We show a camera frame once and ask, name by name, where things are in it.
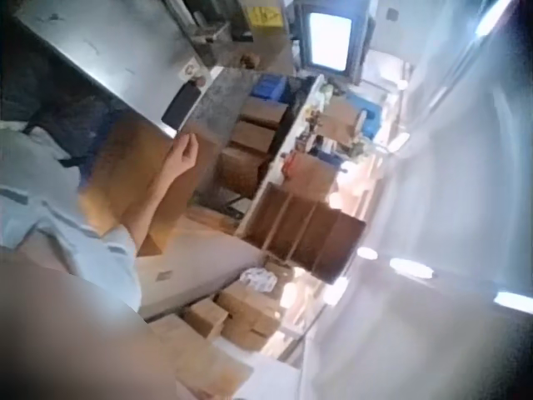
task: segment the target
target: table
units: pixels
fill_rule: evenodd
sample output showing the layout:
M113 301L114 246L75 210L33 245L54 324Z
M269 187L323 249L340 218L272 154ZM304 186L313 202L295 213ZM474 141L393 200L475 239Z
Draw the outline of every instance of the table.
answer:
M195 72L207 78L203 92L211 82L160 0L26 0L16 17L171 137L161 121L171 100Z

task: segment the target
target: blue container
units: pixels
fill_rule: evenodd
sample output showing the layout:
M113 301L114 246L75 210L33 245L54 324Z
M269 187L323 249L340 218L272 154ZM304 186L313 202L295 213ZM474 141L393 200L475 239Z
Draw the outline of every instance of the blue container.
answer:
M286 77L283 75L272 75L264 73L259 82L252 89L252 96L263 100L279 102L283 92L285 92Z

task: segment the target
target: fluorescent light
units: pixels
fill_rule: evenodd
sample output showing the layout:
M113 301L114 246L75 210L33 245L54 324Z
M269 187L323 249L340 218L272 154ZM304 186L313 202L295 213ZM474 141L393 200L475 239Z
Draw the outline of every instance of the fluorescent light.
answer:
M327 199L327 202L334 210L339 210L342 208L342 196L339 192L333 192L332 194L330 194L329 198Z
M357 255L366 260L377 260L377 251L373 248L359 247L357 249Z
M510 292L498 292L494 303L513 308L524 313L533 314L533 298Z
M398 86L398 90L406 90L409 83L405 79L401 79L396 85Z
M324 303L329 306L336 306L348 287L348 278L339 277L332 285L327 285L324 291Z
M512 0L498 0L481 19L476 28L476 36L483 38L491 33L511 2Z
M309 14L311 31L311 62L316 65L344 71L350 48L351 20L336 15L312 12Z
M392 139L392 141L389 143L389 145L387 146L387 150L390 152L390 153L395 153L397 152L398 150L401 149L401 147L407 143L407 141L409 140L409 138L411 137L411 135L407 132L402 132L400 133L398 136L396 136L394 139Z
M353 161L345 161L341 164L341 171L336 175L336 182L339 185L344 186L353 181L356 175L357 164Z
M433 278L433 270L427 265L411 261L404 260L403 258L393 258L389 265L399 273L411 275L415 278L420 279L431 279Z
M293 282L289 282L283 288L283 294L281 295L280 306L283 308L291 308L296 298L298 297L298 288Z

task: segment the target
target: person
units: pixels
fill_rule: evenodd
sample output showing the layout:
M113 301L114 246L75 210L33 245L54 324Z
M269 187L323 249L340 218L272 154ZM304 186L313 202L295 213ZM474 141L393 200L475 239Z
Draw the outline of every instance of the person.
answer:
M0 122L0 246L36 264L70 273L108 290L133 310L141 305L134 268L159 202L197 159L194 128L177 134L146 194L122 223L100 237L77 206L79 170L46 131L27 134L22 122Z

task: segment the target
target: label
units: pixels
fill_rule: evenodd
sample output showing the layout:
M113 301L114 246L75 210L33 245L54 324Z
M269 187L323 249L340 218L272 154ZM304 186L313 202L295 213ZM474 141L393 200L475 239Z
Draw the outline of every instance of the label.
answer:
M247 7L254 27L283 27L283 15L278 7Z

